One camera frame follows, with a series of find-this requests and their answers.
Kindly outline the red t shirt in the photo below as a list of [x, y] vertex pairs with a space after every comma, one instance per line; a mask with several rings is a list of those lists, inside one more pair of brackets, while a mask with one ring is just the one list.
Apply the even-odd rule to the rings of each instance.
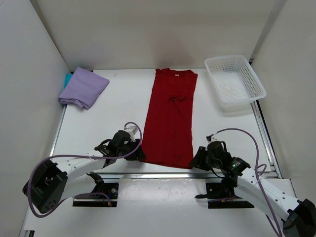
[[191, 70], [156, 69], [142, 141], [146, 163], [191, 168], [197, 78]]

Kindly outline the white plastic basket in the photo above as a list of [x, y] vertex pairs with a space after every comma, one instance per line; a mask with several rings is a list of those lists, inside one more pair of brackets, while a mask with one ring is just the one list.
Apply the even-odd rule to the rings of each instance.
[[265, 88], [244, 56], [212, 57], [204, 64], [223, 109], [247, 106], [266, 97]]

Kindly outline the lavender t shirt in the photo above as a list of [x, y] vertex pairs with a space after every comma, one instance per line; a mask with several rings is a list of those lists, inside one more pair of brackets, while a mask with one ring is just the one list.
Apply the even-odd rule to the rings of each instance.
[[77, 67], [58, 99], [61, 104], [89, 110], [110, 81], [94, 72]]

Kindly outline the teal t shirt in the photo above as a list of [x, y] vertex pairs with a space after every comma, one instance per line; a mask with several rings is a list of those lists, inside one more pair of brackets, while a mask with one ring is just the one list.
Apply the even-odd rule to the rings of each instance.
[[64, 81], [64, 88], [67, 86], [69, 81], [71, 80], [72, 74], [66, 74], [65, 81]]

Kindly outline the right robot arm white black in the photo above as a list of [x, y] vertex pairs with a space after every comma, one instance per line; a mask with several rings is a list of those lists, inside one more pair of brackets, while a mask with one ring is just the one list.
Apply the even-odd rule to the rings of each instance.
[[314, 237], [316, 235], [316, 206], [288, 195], [261, 175], [246, 161], [232, 157], [225, 142], [214, 141], [199, 147], [190, 166], [204, 171], [222, 171], [222, 193], [237, 196], [282, 224], [286, 237]]

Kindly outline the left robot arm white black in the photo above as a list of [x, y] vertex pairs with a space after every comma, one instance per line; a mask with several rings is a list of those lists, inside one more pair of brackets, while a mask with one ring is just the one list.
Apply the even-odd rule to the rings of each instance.
[[103, 191], [103, 178], [96, 171], [118, 159], [145, 160], [142, 138], [135, 138], [140, 132], [137, 126], [126, 127], [85, 155], [54, 155], [43, 159], [22, 189], [31, 212], [44, 218], [66, 199], [81, 195], [102, 198], [110, 204], [110, 193]]

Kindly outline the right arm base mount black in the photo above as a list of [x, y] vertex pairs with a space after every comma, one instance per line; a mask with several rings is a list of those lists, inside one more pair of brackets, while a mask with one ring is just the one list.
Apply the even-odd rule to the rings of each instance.
[[206, 182], [206, 194], [195, 199], [206, 199], [208, 209], [247, 209], [254, 205], [235, 195], [233, 186], [224, 182]]

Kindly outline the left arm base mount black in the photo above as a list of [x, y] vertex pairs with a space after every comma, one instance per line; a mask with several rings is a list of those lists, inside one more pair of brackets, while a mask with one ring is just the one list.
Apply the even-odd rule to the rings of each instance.
[[86, 194], [75, 196], [73, 207], [117, 207], [119, 183], [106, 183], [96, 173], [92, 173], [90, 176], [95, 181], [93, 190]]

